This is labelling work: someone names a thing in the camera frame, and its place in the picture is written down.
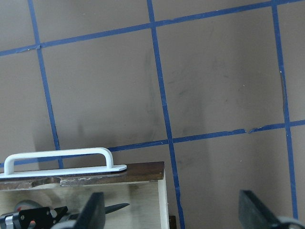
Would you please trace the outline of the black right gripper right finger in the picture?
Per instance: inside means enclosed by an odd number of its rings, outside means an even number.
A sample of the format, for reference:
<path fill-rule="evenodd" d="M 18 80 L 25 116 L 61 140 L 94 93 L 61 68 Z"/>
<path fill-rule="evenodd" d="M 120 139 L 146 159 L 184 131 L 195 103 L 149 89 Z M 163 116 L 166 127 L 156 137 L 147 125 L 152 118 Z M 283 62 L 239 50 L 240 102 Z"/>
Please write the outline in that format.
<path fill-rule="evenodd" d="M 289 217 L 277 217 L 250 190 L 239 191 L 239 221 L 243 229 L 303 229 L 304 223 Z"/>

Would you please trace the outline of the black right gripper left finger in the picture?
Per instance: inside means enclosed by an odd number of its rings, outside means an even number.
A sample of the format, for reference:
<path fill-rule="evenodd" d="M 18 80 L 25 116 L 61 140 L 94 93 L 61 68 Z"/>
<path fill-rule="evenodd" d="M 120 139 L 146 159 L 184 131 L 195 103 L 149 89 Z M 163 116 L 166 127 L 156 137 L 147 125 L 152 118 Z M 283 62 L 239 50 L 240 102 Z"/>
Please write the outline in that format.
<path fill-rule="evenodd" d="M 105 226 L 104 193 L 91 194 L 76 220 L 57 223 L 52 229 L 103 229 Z"/>

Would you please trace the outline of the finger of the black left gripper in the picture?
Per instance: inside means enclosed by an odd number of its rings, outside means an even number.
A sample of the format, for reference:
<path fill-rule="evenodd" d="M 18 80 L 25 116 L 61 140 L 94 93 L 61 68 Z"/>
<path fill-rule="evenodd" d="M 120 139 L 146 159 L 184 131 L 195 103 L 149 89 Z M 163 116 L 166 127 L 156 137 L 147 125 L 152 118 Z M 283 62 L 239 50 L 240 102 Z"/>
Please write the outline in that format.
<path fill-rule="evenodd" d="M 66 206 L 55 209 L 49 207 L 25 209 L 0 216 L 1 229 L 50 229 L 68 212 Z"/>

